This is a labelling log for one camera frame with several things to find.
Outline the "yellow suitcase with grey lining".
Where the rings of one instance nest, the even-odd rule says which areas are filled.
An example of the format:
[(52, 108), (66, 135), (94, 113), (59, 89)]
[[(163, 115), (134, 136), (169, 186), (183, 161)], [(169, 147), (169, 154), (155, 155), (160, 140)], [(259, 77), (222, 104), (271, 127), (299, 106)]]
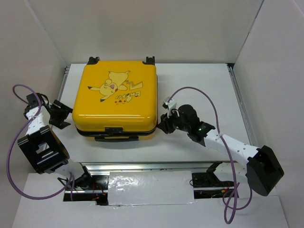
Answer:
[(158, 123), (155, 57), (101, 60), (90, 57), (77, 91), (76, 130), (97, 142), (148, 140)]

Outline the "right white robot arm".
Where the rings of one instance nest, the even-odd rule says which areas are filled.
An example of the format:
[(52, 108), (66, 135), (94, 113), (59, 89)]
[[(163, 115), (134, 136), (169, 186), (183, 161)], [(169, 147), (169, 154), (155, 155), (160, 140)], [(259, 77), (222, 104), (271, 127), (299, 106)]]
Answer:
[(232, 160), (243, 167), (236, 175), (247, 182), (257, 194), (267, 196), (284, 176), (285, 173), (270, 147), (258, 148), (219, 133), (215, 126), (201, 121), (189, 104), (177, 108), (175, 102), (164, 102), (162, 106), (167, 112), (161, 115), (159, 129), (165, 134), (176, 130), (184, 131), (195, 143), (230, 154)]

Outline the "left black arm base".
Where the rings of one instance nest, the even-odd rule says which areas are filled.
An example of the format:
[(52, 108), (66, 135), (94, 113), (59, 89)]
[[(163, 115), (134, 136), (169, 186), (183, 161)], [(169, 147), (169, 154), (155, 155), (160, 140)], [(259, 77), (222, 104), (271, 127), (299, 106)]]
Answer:
[(64, 202), (91, 201), (96, 205), (108, 206), (109, 175), (93, 175), (88, 182), (78, 181), (73, 190), (70, 186), (65, 190)]

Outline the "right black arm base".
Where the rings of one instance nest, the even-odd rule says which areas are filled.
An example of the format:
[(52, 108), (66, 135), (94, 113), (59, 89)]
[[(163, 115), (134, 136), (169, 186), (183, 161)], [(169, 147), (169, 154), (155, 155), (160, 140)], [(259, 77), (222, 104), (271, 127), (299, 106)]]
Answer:
[(192, 173), (189, 184), (194, 188), (194, 199), (221, 198), (229, 190), (233, 190), (234, 183), (230, 179), (219, 180), (215, 171), (223, 162), (214, 162), (205, 172)]

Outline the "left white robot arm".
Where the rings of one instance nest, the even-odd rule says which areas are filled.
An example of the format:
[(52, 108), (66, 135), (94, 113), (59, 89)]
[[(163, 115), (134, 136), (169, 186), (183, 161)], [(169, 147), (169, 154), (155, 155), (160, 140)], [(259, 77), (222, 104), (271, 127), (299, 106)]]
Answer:
[(18, 146), (27, 160), (39, 173), (56, 173), (66, 178), (73, 174), (75, 189), (88, 190), (94, 186), (94, 178), (87, 168), (70, 159), (67, 149), (52, 130), (62, 130), (71, 124), (65, 120), (73, 109), (58, 100), (50, 103), (44, 94), (27, 96), (26, 119), (33, 119), (24, 137), (18, 139)]

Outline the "white foil cover sheet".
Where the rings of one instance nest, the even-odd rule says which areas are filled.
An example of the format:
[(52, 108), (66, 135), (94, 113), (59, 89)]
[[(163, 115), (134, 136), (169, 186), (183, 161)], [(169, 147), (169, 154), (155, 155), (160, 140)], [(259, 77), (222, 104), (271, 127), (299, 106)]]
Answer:
[(183, 205), (195, 202), (190, 171), (111, 172), (111, 206)]

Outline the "aluminium front rail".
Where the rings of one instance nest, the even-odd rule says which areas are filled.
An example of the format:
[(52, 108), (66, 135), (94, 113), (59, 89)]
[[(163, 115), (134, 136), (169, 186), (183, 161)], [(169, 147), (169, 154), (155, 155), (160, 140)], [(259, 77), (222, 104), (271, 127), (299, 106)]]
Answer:
[(172, 171), (172, 170), (207, 170), (209, 167), (229, 167), (228, 162), (219, 161), (178, 161), (178, 162), (139, 162), (139, 163), (79, 163), (71, 162), (68, 164), (57, 165), (52, 170), (46, 170), (45, 173), (53, 173), (61, 171), (63, 175), (72, 172), (75, 175), (82, 175), (88, 172), (91, 175), (100, 175), (104, 172), (127, 172), (127, 171)]

